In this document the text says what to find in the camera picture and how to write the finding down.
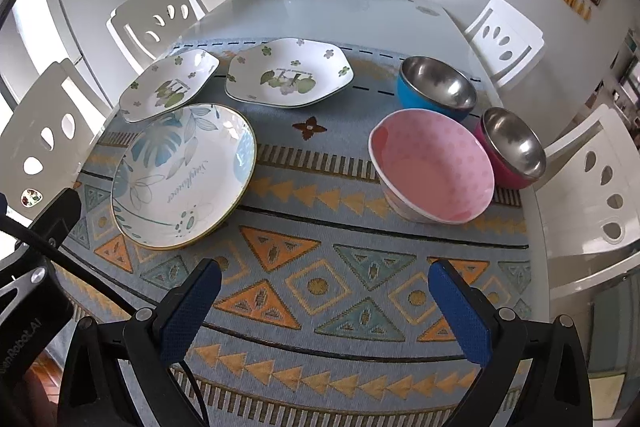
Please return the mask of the magenta steel bowl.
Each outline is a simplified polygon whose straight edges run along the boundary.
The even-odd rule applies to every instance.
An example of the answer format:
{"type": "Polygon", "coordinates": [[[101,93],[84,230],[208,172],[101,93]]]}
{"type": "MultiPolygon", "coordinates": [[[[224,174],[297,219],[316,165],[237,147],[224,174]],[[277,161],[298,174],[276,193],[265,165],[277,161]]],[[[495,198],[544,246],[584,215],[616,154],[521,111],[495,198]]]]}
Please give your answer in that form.
{"type": "Polygon", "coordinates": [[[500,187],[521,190],[538,181],[546,171],[547,155],[538,136],[510,110],[486,109],[474,135],[484,147],[500,187]]]}

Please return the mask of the blue steel bowl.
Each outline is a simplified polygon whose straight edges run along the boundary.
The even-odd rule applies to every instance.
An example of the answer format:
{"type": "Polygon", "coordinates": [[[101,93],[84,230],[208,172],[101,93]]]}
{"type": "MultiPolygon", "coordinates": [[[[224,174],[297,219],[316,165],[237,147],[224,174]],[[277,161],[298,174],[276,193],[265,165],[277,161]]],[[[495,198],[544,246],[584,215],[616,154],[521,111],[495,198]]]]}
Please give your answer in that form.
{"type": "Polygon", "coordinates": [[[477,103],[476,89],[462,72],[427,56],[401,62],[396,91],[403,108],[428,109],[456,121],[468,117],[477,103]]]}

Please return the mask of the white hexagonal floral plate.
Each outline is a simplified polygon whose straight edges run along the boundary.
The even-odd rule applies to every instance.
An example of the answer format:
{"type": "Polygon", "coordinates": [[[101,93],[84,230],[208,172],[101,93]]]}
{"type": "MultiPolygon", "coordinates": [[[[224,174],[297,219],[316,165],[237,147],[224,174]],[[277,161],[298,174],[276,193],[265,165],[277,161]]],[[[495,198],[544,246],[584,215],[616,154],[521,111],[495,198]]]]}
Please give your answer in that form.
{"type": "Polygon", "coordinates": [[[232,58],[226,95],[235,101],[299,108],[346,88],[354,70],[332,43],[281,38],[252,46],[232,58]]]}

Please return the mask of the white chair near left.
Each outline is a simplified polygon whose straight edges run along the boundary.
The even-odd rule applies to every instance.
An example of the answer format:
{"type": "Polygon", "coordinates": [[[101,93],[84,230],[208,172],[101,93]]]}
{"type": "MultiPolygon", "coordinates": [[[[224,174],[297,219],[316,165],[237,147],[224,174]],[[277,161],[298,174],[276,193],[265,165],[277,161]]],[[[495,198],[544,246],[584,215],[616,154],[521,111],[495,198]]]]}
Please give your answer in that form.
{"type": "Polygon", "coordinates": [[[1,133],[1,193],[28,220],[74,185],[111,109],[74,64],[52,63],[1,133]]]}

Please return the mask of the white chair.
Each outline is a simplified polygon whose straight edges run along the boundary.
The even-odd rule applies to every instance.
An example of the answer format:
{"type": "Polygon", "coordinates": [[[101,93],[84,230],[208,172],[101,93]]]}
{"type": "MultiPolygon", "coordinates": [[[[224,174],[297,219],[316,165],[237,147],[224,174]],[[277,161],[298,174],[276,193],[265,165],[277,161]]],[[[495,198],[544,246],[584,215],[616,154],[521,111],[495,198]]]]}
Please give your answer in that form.
{"type": "Polygon", "coordinates": [[[128,0],[106,28],[129,65],[141,74],[205,15],[201,0],[128,0]]]}
{"type": "Polygon", "coordinates": [[[506,0],[489,0],[463,35],[498,91],[514,88],[546,50],[542,30],[506,0]]]}
{"type": "Polygon", "coordinates": [[[28,220],[74,185],[111,109],[74,64],[52,63],[1,133],[1,193],[28,220]]]}
{"type": "Polygon", "coordinates": [[[639,268],[639,152],[615,109],[602,104],[544,149],[534,185],[547,258],[632,253],[596,273],[550,289],[560,300],[639,268]]]}

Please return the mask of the large round leaf plate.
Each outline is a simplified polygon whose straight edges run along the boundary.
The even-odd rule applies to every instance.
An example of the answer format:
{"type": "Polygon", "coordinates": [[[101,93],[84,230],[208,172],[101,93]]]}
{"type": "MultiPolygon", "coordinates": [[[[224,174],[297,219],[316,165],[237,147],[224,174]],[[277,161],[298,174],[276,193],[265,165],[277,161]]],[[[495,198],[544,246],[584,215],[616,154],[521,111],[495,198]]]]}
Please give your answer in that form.
{"type": "Polygon", "coordinates": [[[111,207],[127,239],[151,251],[196,242],[239,204],[257,161],[257,139],[237,110],[183,106],[149,124],[114,172],[111,207]]]}

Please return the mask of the white chair near right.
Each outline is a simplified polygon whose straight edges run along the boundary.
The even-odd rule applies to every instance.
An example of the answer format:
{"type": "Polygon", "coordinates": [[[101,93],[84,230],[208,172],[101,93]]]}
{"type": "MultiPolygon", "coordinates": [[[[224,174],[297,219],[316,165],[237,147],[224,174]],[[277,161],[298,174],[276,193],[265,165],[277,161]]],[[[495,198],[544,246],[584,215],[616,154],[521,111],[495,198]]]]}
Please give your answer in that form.
{"type": "Polygon", "coordinates": [[[632,253],[596,273],[550,289],[560,300],[639,268],[639,152],[615,109],[602,104],[544,149],[534,185],[547,258],[632,253]]]}

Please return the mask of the pink bowl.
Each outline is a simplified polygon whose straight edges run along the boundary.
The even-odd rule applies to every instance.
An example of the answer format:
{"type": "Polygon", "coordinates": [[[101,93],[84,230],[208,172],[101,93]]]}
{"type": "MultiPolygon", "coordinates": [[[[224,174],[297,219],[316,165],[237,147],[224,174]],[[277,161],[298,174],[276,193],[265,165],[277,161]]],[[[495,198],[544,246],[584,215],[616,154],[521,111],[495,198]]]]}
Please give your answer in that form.
{"type": "Polygon", "coordinates": [[[406,220],[465,225],[494,198],[495,175],[484,147],[441,113],[391,113],[371,130],[368,149],[388,205],[406,220]]]}

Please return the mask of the patterned blue table mat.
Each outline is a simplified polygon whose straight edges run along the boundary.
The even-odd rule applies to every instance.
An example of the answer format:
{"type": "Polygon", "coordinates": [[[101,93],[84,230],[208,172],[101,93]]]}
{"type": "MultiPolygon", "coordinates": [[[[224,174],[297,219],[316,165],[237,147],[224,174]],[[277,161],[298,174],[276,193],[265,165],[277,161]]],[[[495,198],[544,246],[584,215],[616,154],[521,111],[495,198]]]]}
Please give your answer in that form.
{"type": "Polygon", "coordinates": [[[349,46],[352,84],[302,109],[242,105],[258,140],[250,185],[212,234],[149,251],[115,225],[115,168],[139,127],[116,117],[76,184],[62,251],[133,305],[154,306],[204,258],[220,294],[174,374],[215,426],[440,426],[477,374],[427,289],[448,258],[496,306],[530,312],[521,197],[498,190],[466,225],[414,223],[383,196],[371,129],[398,109],[399,54],[349,46]]]}

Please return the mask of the small white floral plate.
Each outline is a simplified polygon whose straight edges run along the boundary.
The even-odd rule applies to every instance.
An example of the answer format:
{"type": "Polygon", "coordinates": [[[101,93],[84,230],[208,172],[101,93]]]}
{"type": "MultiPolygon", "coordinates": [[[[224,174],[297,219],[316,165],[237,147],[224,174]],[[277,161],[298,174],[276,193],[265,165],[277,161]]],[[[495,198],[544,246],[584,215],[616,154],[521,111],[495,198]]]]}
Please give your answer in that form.
{"type": "Polygon", "coordinates": [[[216,56],[200,49],[154,62],[122,92],[122,117],[134,124],[183,106],[201,91],[219,65],[216,56]]]}

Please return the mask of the white chair far left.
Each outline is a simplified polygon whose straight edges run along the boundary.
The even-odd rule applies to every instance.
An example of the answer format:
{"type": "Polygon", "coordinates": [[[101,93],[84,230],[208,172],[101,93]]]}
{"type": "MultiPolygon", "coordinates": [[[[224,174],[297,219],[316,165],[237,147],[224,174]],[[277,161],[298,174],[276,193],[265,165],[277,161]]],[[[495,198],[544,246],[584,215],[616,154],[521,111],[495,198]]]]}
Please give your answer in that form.
{"type": "Polygon", "coordinates": [[[205,15],[201,0],[128,0],[106,28],[129,65],[141,74],[205,15]]]}

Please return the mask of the white chair far right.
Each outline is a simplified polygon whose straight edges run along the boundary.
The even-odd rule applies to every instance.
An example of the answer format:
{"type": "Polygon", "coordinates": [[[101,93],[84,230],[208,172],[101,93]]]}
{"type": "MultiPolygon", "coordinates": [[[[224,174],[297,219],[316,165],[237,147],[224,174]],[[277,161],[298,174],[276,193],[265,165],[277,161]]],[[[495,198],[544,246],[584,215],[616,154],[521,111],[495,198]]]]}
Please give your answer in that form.
{"type": "Polygon", "coordinates": [[[489,0],[463,35],[498,91],[514,88],[546,50],[542,30],[506,0],[489,0]]]}

